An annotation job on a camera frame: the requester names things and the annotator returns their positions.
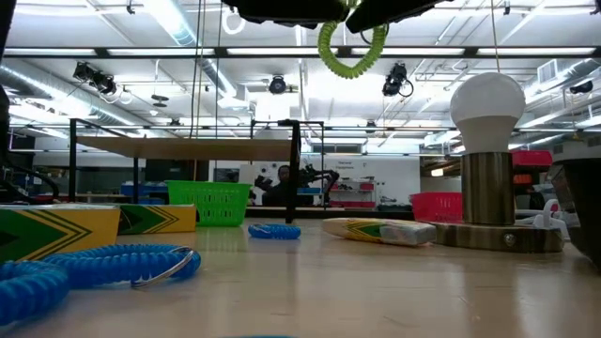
green plastic basket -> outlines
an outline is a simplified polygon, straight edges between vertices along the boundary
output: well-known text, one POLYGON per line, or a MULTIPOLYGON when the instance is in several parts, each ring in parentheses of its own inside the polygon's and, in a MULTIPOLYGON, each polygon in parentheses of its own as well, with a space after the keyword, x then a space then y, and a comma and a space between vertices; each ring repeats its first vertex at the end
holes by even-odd
POLYGON ((167 181, 169 203, 194 204, 198 226, 240 226, 244 222, 250 184, 167 181))

wooden shelf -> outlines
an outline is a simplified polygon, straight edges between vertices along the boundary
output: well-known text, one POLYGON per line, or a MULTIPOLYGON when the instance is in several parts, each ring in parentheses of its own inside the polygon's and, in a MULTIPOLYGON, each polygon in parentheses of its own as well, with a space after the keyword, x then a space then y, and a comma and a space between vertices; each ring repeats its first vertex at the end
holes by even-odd
POLYGON ((77 143, 149 160, 289 161, 288 140, 77 137, 77 143))

blue coiled keychain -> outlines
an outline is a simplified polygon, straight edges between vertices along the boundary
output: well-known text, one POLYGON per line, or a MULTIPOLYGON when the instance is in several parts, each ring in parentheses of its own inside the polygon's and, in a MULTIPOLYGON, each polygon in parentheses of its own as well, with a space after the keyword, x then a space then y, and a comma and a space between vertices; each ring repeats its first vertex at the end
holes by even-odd
POLYGON ((43 262, 7 262, 0 266, 0 326, 43 314, 68 293, 64 269, 43 262))
POLYGON ((248 233, 254 238, 297 239, 301 229, 293 225, 253 224, 248 227, 248 233))
POLYGON ((52 254, 44 262, 64 268, 71 287, 124 281, 141 287, 167 277, 191 277, 200 267, 200 254, 176 245, 109 245, 76 253, 52 254), (151 280, 136 282, 141 279, 151 280))
POLYGON ((187 247, 144 244, 57 253, 43 262, 7 262, 0 266, 0 326, 43 313, 71 287, 123 281, 135 288, 150 286, 168 277, 192 277, 200 262, 200 254, 187 247))

light bulb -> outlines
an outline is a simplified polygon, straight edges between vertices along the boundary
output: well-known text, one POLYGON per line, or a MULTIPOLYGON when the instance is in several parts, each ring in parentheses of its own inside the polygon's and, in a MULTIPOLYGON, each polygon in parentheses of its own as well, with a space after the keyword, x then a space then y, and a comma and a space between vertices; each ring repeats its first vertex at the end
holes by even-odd
POLYGON ((524 108, 520 85, 510 76, 490 72, 457 88, 451 98, 451 119, 461 131, 466 153, 507 152, 524 108))

yellow and green box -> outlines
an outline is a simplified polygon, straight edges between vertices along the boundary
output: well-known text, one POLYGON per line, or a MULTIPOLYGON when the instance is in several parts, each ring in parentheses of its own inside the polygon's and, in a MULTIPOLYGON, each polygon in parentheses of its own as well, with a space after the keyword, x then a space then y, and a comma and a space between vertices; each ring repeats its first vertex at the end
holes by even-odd
POLYGON ((0 263, 115 244, 120 213, 116 206, 1 206, 0 263))
POLYGON ((194 232, 196 207, 120 205, 119 235, 194 232))

